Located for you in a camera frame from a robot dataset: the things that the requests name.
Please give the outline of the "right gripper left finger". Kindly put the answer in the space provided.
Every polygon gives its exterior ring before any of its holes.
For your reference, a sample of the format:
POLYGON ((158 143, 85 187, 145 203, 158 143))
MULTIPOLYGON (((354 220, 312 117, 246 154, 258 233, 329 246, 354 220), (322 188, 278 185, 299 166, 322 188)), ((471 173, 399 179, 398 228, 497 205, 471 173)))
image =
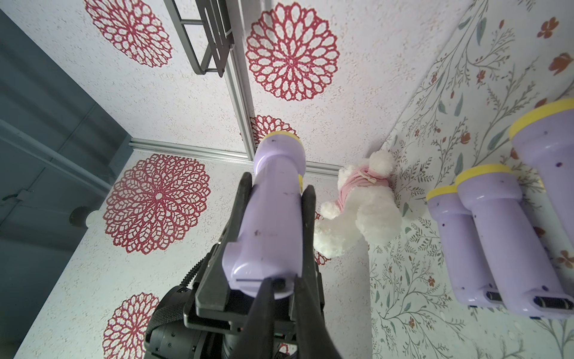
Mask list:
POLYGON ((274 281, 261 283, 231 359, 269 359, 274 353, 274 281))

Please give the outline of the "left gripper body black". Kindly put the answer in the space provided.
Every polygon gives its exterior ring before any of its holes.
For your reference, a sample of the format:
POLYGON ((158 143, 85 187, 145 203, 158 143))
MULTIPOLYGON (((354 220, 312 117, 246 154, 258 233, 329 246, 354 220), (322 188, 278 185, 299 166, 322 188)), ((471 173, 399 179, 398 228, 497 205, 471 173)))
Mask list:
POLYGON ((206 254, 160 301, 144 334, 145 358, 231 357, 254 299, 233 290, 222 320, 197 315, 196 293, 214 255, 206 254))

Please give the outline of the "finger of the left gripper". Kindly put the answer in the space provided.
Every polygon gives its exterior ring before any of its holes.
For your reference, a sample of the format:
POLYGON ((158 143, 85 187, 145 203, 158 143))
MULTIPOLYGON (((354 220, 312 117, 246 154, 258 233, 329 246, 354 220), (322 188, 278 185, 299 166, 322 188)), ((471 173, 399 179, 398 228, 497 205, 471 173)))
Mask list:
POLYGON ((230 286, 224 270, 227 245, 237 241, 245 210, 252 191, 252 174, 245 172, 239 181, 230 219, 222 233, 221 243, 209 260, 205 274, 196 292, 197 312, 223 312, 230 297, 230 286))
POLYGON ((303 219, 303 269, 302 279, 314 303, 319 308, 321 318, 324 320, 324 286, 322 275, 315 261, 314 230, 315 230, 316 194, 313 185, 303 190, 301 197, 301 210, 303 219))

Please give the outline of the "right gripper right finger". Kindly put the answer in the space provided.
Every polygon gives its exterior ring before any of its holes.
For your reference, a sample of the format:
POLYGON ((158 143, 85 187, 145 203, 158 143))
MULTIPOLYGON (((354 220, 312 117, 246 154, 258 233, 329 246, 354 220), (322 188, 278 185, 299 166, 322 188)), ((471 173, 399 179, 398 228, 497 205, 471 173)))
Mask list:
POLYGON ((342 359, 327 332, 320 307, 303 278, 295 278, 294 305, 298 357, 342 359))

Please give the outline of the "purple flashlight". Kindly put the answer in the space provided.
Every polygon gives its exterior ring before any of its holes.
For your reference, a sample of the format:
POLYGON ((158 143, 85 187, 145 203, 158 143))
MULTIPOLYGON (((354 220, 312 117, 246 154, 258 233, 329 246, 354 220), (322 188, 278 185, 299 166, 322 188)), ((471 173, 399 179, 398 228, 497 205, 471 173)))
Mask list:
POLYGON ((523 193, 506 165, 460 173, 457 194, 473 217, 487 263, 505 307, 530 318, 564 320, 573 298, 564 291, 520 203, 523 193))
POLYGON ((456 299, 469 307, 503 305, 487 264, 472 213, 463 206, 453 185, 435 188, 426 197, 436 221, 442 251, 456 299))
POLYGON ((573 240, 573 99, 541 106, 514 122, 509 138, 533 167, 565 233, 573 240))
POLYGON ((236 242, 227 245, 224 270, 232 290, 256 297, 266 278, 279 281, 276 300, 294 292, 303 268, 301 196, 306 156, 299 138, 269 133, 254 159, 255 179, 236 242))

